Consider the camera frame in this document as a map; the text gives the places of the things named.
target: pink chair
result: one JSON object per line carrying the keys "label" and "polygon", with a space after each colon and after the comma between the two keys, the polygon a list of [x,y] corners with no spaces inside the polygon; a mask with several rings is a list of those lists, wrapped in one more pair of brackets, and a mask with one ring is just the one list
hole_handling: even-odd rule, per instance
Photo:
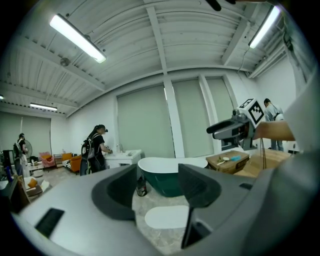
{"label": "pink chair", "polygon": [[51,155],[51,154],[49,152],[39,153],[43,167],[46,168],[46,167],[56,166],[54,156],[52,156],[51,161],[48,161],[47,159],[42,158],[42,156],[47,156],[47,155]]}

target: ceiling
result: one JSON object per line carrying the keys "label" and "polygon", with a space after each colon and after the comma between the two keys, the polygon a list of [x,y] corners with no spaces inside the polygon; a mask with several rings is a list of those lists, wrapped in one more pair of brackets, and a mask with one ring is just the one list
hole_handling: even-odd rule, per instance
{"label": "ceiling", "polygon": [[[69,116],[114,87],[156,74],[240,68],[249,75],[280,44],[283,19],[249,49],[270,5],[218,2],[219,12],[205,0],[42,0],[1,60],[0,94],[5,99],[0,110],[28,108],[32,102]],[[90,36],[105,62],[97,63],[49,26],[58,13]],[[61,66],[61,58],[70,64]]]}

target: cardboard box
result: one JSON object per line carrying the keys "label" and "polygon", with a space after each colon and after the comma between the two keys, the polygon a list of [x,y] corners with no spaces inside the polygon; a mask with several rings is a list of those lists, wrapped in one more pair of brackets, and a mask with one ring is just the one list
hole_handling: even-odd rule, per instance
{"label": "cardboard box", "polygon": [[[265,149],[265,162],[266,168],[276,168],[282,161],[289,158],[291,154],[287,152]],[[255,153],[249,161],[245,164],[241,172],[235,173],[235,175],[248,176],[248,177],[257,177],[262,171],[264,166],[262,152],[258,151]]]}
{"label": "cardboard box", "polygon": [[[240,156],[241,159],[238,161],[231,161],[231,160],[226,161],[218,165],[219,157],[222,159],[224,157],[232,158],[236,156]],[[240,152],[240,151],[231,150],[228,152],[207,157],[206,160],[212,169],[222,173],[234,174],[244,168],[246,162],[249,160],[249,154]]]}

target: backpack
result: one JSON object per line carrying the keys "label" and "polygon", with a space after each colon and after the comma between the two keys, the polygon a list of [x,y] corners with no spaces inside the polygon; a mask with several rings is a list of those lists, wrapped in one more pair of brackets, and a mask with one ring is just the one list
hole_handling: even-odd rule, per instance
{"label": "backpack", "polygon": [[20,142],[21,140],[19,140],[17,143],[14,143],[13,144],[13,152],[15,153],[15,158],[17,159],[17,158],[21,158],[22,157],[22,150],[21,150],[21,147],[20,147],[20,145],[19,145],[19,142]]}
{"label": "backpack", "polygon": [[95,156],[94,138],[98,136],[100,136],[100,134],[96,133],[92,137],[88,137],[86,138],[86,140],[83,141],[84,143],[81,148],[81,155],[83,158],[88,160]]}

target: fluorescent ceiling light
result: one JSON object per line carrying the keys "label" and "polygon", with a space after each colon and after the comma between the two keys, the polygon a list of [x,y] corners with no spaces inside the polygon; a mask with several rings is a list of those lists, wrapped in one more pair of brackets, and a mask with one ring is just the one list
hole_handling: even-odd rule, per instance
{"label": "fluorescent ceiling light", "polygon": [[56,107],[53,107],[53,106],[45,106],[45,105],[40,105],[40,104],[35,104],[35,103],[30,103],[30,107],[44,109],[44,110],[53,110],[53,111],[58,110]]}
{"label": "fluorescent ceiling light", "polygon": [[80,47],[98,63],[106,60],[101,51],[61,14],[57,14],[52,18],[50,26]]}
{"label": "fluorescent ceiling light", "polygon": [[268,32],[272,24],[276,21],[277,17],[280,14],[280,10],[274,6],[272,11],[269,13],[268,17],[264,20],[262,27],[258,30],[258,32],[254,35],[253,39],[250,41],[249,46],[251,48],[255,48],[257,44],[261,41],[261,39]]}

